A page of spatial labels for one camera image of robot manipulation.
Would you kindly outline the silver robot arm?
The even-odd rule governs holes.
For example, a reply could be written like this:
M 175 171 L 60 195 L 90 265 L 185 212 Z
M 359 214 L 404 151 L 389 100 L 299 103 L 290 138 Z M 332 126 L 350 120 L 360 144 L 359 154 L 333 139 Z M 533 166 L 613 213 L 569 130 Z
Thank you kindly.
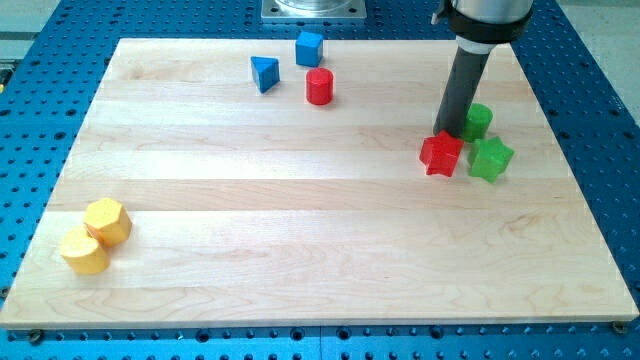
M 488 55 L 519 39 L 532 14 L 532 0 L 441 0 L 431 24 L 446 21 L 463 51 Z

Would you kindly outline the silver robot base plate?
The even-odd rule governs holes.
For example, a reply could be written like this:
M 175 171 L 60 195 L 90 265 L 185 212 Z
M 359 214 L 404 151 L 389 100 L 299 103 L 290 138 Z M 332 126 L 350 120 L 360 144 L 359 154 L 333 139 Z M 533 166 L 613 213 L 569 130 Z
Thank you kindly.
M 364 20 L 364 0 L 262 0 L 264 21 Z

